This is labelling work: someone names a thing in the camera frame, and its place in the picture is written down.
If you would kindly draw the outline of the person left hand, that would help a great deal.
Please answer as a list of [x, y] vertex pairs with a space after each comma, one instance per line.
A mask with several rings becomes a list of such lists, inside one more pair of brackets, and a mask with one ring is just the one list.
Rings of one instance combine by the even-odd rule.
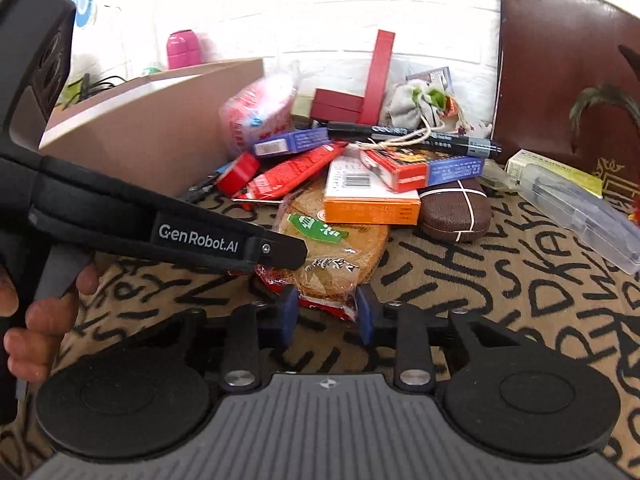
[[79, 296], [94, 294], [101, 276], [96, 264], [89, 263], [65, 296], [41, 299], [28, 307], [26, 327], [10, 328], [3, 336], [12, 375], [26, 382], [44, 382], [48, 378], [61, 342], [76, 322]]

